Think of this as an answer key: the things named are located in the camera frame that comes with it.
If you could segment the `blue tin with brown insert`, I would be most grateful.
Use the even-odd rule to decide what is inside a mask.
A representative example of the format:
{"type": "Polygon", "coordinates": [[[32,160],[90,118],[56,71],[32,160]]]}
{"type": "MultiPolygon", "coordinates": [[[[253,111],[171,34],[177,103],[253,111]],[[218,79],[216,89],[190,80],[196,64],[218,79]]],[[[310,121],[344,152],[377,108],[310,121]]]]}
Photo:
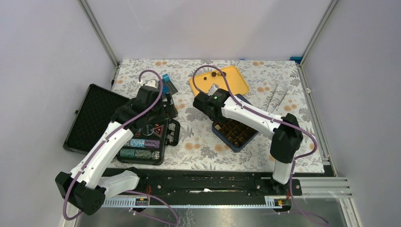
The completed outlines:
{"type": "Polygon", "coordinates": [[[226,122],[213,122],[212,132],[235,153],[240,152],[259,133],[232,119],[226,122]]]}

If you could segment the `clear plastic tongs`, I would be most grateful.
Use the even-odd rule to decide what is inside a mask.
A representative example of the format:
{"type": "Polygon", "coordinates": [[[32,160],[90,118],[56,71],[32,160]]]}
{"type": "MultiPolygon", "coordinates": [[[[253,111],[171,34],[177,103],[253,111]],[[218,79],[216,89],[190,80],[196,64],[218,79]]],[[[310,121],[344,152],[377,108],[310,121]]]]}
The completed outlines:
{"type": "Polygon", "coordinates": [[[289,91],[289,85],[287,84],[280,84],[277,85],[276,89],[273,92],[273,95],[268,103],[267,112],[274,113],[280,103],[284,100],[287,92],[289,91]]]}

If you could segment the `blue tin lid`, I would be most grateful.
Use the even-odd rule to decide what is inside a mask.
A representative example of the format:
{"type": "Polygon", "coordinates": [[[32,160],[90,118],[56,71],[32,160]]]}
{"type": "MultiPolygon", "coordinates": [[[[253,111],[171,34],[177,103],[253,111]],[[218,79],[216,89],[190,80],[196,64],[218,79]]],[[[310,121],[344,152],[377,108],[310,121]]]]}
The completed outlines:
{"type": "Polygon", "coordinates": [[[252,105],[243,95],[236,94],[234,99],[234,103],[238,106],[243,105],[252,105]]]}

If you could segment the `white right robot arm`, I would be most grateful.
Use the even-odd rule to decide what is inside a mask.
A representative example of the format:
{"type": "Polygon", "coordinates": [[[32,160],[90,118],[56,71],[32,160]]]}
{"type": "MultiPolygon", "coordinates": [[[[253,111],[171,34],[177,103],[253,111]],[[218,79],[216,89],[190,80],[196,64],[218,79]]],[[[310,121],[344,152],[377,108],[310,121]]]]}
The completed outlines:
{"type": "Polygon", "coordinates": [[[294,115],[273,115],[221,88],[215,89],[211,95],[200,92],[194,98],[193,106],[214,122],[235,120],[270,139],[270,155],[275,159],[271,188],[278,195],[283,195],[290,189],[289,179],[294,155],[303,141],[294,115]]]}

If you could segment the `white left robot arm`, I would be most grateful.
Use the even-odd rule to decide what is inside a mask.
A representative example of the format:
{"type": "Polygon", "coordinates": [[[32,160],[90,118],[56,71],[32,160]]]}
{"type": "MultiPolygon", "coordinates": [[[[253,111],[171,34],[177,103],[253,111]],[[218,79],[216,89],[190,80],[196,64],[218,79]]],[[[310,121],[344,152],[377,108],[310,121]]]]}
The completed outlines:
{"type": "Polygon", "coordinates": [[[122,173],[104,177],[103,173],[134,134],[148,124],[161,123],[169,119],[165,103],[161,100],[162,90],[144,85],[136,97],[109,102],[101,107],[110,113],[109,122],[98,142],[69,173],[60,172],[56,185],[64,199],[63,215],[73,220],[81,213],[92,215],[106,199],[120,193],[133,191],[142,194],[147,188],[144,174],[131,167],[122,173]]]}

